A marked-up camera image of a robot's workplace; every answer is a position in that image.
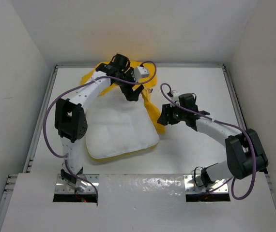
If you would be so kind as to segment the yellow pillowcase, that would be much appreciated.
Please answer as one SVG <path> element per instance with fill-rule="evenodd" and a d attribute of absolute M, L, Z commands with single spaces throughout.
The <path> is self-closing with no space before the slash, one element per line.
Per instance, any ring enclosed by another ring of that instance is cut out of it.
<path fill-rule="evenodd" d="M 154 64 L 152 64 L 150 61 L 145 61 L 145 62 L 132 61 L 132 64 L 130 65 L 130 67 L 136 68 L 138 66 L 144 66 L 145 63 L 149 63 L 149 64 L 146 64 L 146 68 L 151 70 L 151 74 L 154 74 L 155 67 L 154 67 Z M 95 72 L 95 69 L 93 69 L 88 74 L 84 75 L 81 78 L 80 85 L 85 84 L 91 78 L 94 72 Z M 151 93 L 152 93 L 153 87 L 155 87 L 156 84 L 157 84 L 157 76 L 155 75 L 151 81 L 148 81 L 148 83 L 143 84 L 144 90 L 142 90 L 141 96 L 143 98 L 144 107 L 146 108 L 148 115 L 156 131 L 158 133 L 165 133 L 164 126 L 157 123 L 157 120 L 160 116 L 160 111 L 153 103 L 151 103 Z M 105 95 L 106 93 L 114 89 L 116 86 L 117 86 L 116 84 L 112 84 L 110 87 L 103 90 L 103 92 L 99 96 Z"/>

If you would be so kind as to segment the white pillow yellow border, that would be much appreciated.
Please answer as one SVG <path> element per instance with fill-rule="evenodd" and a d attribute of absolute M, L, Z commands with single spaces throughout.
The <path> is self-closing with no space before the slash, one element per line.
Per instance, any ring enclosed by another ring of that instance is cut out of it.
<path fill-rule="evenodd" d="M 127 101 L 119 87 L 99 96 L 86 112 L 85 144 L 94 160 L 133 154 L 159 143 L 159 134 L 144 107 L 143 98 Z"/>

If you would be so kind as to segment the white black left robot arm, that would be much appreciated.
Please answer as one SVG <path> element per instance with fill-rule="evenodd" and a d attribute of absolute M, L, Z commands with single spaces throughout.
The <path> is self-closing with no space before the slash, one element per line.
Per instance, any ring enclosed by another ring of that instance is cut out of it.
<path fill-rule="evenodd" d="M 133 84 L 149 76 L 150 72 L 140 64 L 133 68 L 127 57 L 116 54 L 108 63 L 100 63 L 94 70 L 87 86 L 82 87 L 74 96 L 59 99 L 55 108 L 55 128 L 62 142 L 64 162 L 61 177 L 72 185 L 77 183 L 78 175 L 82 174 L 80 164 L 82 156 L 82 138 L 87 132 L 88 123 L 85 117 L 91 103 L 112 84 L 120 86 L 128 101 L 137 101 L 144 89 L 139 85 L 133 89 Z"/>

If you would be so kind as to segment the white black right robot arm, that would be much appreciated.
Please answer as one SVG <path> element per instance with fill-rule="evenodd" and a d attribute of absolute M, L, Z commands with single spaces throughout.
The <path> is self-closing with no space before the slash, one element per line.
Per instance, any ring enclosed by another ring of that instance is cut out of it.
<path fill-rule="evenodd" d="M 217 123 L 206 111 L 199 111 L 196 96 L 192 93 L 167 93 L 168 104 L 162 106 L 157 122 L 163 126 L 184 122 L 191 129 L 206 134 L 226 150 L 226 160 L 205 167 L 197 177 L 197 187 L 209 187 L 224 178 L 243 179 L 253 172 L 266 169 L 269 164 L 257 132 L 253 129 L 239 130 L 234 125 Z"/>

